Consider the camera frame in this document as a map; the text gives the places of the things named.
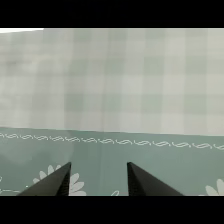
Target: white flower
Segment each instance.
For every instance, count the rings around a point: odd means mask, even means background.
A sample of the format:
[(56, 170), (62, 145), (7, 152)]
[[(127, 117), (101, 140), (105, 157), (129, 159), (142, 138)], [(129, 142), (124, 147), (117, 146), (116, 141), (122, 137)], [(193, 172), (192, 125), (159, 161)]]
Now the white flower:
[(224, 196), (224, 181), (221, 179), (217, 180), (218, 191), (216, 191), (211, 186), (206, 186), (205, 189), (206, 189), (208, 196)]
[[(53, 166), (50, 165), (48, 167), (48, 174), (46, 174), (43, 171), (40, 171), (40, 179), (34, 178), (33, 182), (37, 183), (38, 181), (45, 178), (47, 175), (50, 175), (51, 173), (53, 173), (55, 170)], [(79, 179), (78, 173), (75, 173), (70, 177), (69, 196), (86, 196), (85, 191), (79, 191), (84, 186), (84, 182), (76, 182), (78, 179)]]

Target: checkered tablecloth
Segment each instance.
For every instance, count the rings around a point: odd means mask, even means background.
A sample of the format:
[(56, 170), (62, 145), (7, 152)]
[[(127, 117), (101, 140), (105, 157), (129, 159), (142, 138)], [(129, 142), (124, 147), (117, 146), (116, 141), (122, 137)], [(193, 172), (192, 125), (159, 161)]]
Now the checkered tablecloth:
[(224, 29), (0, 34), (0, 126), (224, 134)]

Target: table surface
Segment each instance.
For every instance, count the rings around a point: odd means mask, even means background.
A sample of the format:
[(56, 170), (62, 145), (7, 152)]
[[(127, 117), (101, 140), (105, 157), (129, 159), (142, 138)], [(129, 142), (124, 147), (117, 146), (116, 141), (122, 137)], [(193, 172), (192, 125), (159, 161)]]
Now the table surface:
[(224, 134), (224, 29), (0, 34), (0, 126)]

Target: white dotted line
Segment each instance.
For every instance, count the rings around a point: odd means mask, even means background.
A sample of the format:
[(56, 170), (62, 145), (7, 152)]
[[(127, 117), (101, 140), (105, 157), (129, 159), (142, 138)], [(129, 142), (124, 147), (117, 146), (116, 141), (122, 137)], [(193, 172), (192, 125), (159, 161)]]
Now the white dotted line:
[(216, 146), (216, 144), (210, 145), (208, 143), (203, 143), (203, 144), (195, 144), (195, 143), (187, 143), (187, 142), (181, 142), (181, 143), (174, 143), (174, 142), (167, 142), (167, 141), (162, 141), (162, 142), (149, 142), (149, 141), (140, 141), (140, 142), (136, 142), (128, 140), (128, 139), (124, 139), (124, 140), (113, 140), (113, 139), (95, 139), (95, 138), (77, 138), (77, 137), (62, 137), (62, 136), (56, 136), (56, 137), (52, 137), (52, 136), (36, 136), (36, 135), (17, 135), (17, 134), (2, 134), (0, 133), (0, 137), (2, 138), (21, 138), (23, 140), (27, 140), (27, 139), (36, 139), (39, 141), (42, 140), (52, 140), (52, 141), (68, 141), (68, 142), (85, 142), (85, 143), (101, 143), (101, 144), (120, 144), (120, 145), (126, 145), (126, 144), (130, 144), (130, 145), (138, 145), (138, 146), (143, 146), (143, 145), (155, 145), (157, 147), (164, 147), (164, 146), (174, 146), (177, 148), (183, 148), (183, 147), (194, 147), (194, 148), (198, 148), (198, 149), (204, 149), (204, 148), (216, 148), (219, 150), (224, 150), (224, 145), (220, 145), (220, 146)]

